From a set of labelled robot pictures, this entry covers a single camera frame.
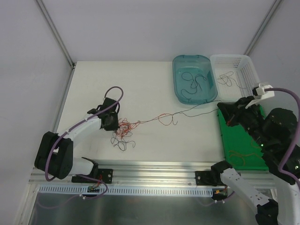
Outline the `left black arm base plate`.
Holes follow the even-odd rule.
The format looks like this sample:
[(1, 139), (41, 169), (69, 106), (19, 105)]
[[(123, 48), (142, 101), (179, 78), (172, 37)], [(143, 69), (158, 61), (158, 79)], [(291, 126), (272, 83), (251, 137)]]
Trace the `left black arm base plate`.
[[(96, 179), (103, 181), (106, 184), (111, 184), (113, 181), (113, 169), (98, 169)], [(80, 177), (73, 176), (71, 179), (72, 183), (92, 183), (92, 180)]]

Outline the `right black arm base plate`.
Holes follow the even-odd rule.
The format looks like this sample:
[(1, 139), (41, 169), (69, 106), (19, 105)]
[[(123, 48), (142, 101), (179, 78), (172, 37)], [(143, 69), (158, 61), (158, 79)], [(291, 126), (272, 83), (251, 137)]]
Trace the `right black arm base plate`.
[(197, 186), (224, 186), (220, 174), (213, 171), (195, 171), (195, 182)]

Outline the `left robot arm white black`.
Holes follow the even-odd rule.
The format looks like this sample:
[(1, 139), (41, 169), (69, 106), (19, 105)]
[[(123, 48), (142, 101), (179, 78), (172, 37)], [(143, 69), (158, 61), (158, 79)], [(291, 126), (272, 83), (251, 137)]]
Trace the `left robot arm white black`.
[(41, 140), (34, 167), (60, 180), (68, 175), (82, 175), (87, 182), (98, 179), (98, 163), (87, 157), (74, 157), (74, 148), (98, 130), (115, 131), (119, 128), (118, 101), (105, 97), (103, 104), (87, 111), (82, 121), (64, 133), (46, 132)]

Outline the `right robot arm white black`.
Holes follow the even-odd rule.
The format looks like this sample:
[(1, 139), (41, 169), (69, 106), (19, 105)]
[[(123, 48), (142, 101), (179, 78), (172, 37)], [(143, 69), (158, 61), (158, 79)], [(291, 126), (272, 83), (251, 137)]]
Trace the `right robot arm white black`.
[(300, 124), (292, 111), (275, 108), (263, 117), (258, 105), (247, 105), (253, 97), (235, 103), (218, 103), (227, 126), (240, 125), (261, 147), (262, 159), (274, 177), (277, 199), (263, 195), (244, 180), (226, 161), (209, 171), (213, 186), (230, 187), (255, 214), (259, 225), (298, 225), (300, 223)]

